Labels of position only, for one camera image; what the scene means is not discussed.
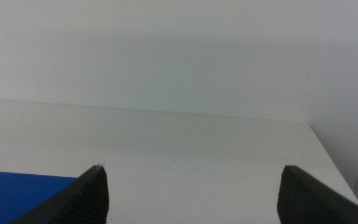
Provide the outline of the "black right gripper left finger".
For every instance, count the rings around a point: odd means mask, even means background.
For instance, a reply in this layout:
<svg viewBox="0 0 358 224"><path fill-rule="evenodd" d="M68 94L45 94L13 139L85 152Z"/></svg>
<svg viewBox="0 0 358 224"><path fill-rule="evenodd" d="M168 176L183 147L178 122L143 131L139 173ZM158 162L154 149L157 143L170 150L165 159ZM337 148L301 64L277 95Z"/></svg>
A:
<svg viewBox="0 0 358 224"><path fill-rule="evenodd" d="M53 197L14 219L17 224L105 224L109 211L106 171L89 168Z"/></svg>

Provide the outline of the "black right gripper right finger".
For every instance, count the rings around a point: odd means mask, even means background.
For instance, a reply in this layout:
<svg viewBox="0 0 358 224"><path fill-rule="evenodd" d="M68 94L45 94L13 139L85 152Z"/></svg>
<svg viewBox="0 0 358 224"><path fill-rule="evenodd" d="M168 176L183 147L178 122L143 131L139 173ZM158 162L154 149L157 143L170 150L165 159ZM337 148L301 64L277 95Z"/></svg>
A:
<svg viewBox="0 0 358 224"><path fill-rule="evenodd" d="M358 204L297 166L282 172L277 212L284 224L358 224Z"/></svg>

